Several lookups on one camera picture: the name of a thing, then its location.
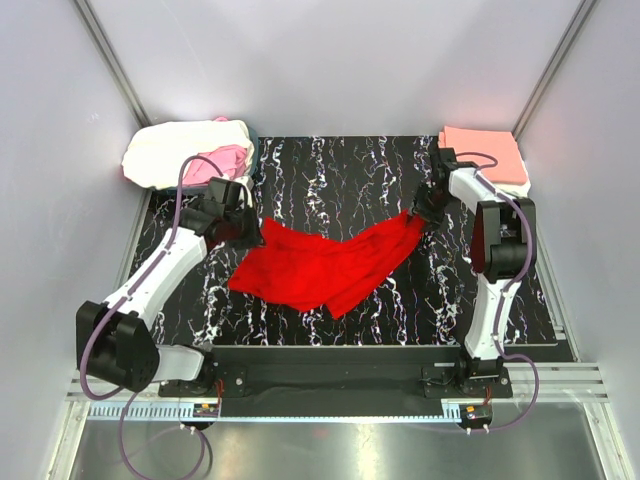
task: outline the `red cloth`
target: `red cloth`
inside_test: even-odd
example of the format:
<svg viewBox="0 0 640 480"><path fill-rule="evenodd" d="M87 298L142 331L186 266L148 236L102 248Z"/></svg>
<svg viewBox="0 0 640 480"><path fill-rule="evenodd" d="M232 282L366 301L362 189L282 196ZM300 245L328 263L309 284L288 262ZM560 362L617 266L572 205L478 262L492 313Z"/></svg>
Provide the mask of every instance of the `red cloth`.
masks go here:
<svg viewBox="0 0 640 480"><path fill-rule="evenodd" d="M402 212L346 242L309 235L265 220L266 247L254 248L229 288L305 312L326 304L334 318L358 305L405 259L424 221Z"/></svg>

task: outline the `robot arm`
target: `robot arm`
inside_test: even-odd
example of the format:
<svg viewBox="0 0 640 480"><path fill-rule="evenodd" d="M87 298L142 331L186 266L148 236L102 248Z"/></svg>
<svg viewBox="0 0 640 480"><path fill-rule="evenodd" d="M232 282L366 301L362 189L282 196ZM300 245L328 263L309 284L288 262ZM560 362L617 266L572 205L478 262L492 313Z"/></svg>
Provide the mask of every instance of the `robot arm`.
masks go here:
<svg viewBox="0 0 640 480"><path fill-rule="evenodd" d="M430 151L433 181L418 189L413 213L425 218L437 229L444 208L453 199L462 201L475 215L471 241L471 265L478 278L478 293L471 328L465 337L455 367L459 386L477 381L495 381L502 372L503 342L513 298L521 282L513 282L525 265L527 238L514 209L495 193L485 179L478 179L478 167L459 162L451 148L433 145ZM535 264L535 205L528 198L512 198L524 213L532 238ZM499 311L500 297L504 297Z"/></svg>
<svg viewBox="0 0 640 480"><path fill-rule="evenodd" d="M76 353L80 367L89 337L109 309L120 303L91 351L88 374L134 392L165 380L182 380L206 390L213 386L213 366L208 365L206 352L189 346L156 345L150 331L178 284L217 245L226 242L243 249L263 244L248 189L236 182L212 179L204 198L182 209L173 242L172 234L169 229L138 271L102 304L85 302L78 310Z"/></svg>

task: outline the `white cloth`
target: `white cloth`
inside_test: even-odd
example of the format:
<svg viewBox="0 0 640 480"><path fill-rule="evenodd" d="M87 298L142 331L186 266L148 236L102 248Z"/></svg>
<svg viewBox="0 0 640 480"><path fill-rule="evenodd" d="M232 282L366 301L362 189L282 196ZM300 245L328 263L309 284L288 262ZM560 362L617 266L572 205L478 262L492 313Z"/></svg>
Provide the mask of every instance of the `white cloth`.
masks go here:
<svg viewBox="0 0 640 480"><path fill-rule="evenodd" d="M180 167L188 157L229 145L247 150L248 171L254 146L247 126L240 120L153 125L133 136L122 159L122 169L125 177L142 187L172 188L178 185Z"/></svg>

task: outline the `stack of cloth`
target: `stack of cloth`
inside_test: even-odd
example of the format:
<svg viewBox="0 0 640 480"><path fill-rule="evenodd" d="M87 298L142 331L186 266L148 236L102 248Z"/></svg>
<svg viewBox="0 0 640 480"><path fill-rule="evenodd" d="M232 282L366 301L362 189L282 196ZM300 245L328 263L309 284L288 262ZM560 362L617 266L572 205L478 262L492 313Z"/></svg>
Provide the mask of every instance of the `stack of cloth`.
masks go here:
<svg viewBox="0 0 640 480"><path fill-rule="evenodd" d="M327 305L334 319L355 308L416 248L424 220L403 212L346 242L265 220L266 247L240 264L229 288L301 312Z"/></svg>
<svg viewBox="0 0 640 480"><path fill-rule="evenodd" d="M141 187L173 190L178 186L180 167L192 155L215 163L222 178L242 181L255 171L258 136L244 122L224 117L154 125L134 135L122 169L125 177ZM212 177L219 176L207 162L196 159L185 170L182 184L186 191L198 192Z"/></svg>
<svg viewBox="0 0 640 480"><path fill-rule="evenodd" d="M438 136L438 146L453 148L456 154L479 152L495 157L498 165L482 170L487 180L506 193L517 197L528 195L531 188L529 174L511 132L444 127ZM465 155L459 161L472 161L478 166L492 163L491 160L477 155Z"/></svg>

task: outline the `pink towel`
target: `pink towel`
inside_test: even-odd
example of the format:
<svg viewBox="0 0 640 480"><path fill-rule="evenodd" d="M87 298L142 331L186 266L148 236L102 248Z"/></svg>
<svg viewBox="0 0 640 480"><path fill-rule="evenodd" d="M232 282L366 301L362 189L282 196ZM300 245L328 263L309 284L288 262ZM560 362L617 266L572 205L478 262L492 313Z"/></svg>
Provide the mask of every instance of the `pink towel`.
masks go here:
<svg viewBox="0 0 640 480"><path fill-rule="evenodd" d="M524 185L529 180L518 144L511 132L444 127L444 131L438 137L438 145L454 148L456 153L480 152L494 156L498 165L482 171L493 183ZM471 155L460 158L460 161L473 161L480 166L492 163L486 158Z"/></svg>
<svg viewBox="0 0 640 480"><path fill-rule="evenodd" d="M225 117L218 117L215 122L228 122ZM198 155L208 158L215 163L222 173L230 180L241 177L246 173L247 149L239 145L220 147L213 152L203 152ZM194 160L189 164L187 173L182 179L185 186L204 185L212 177L219 177L218 172L204 160Z"/></svg>

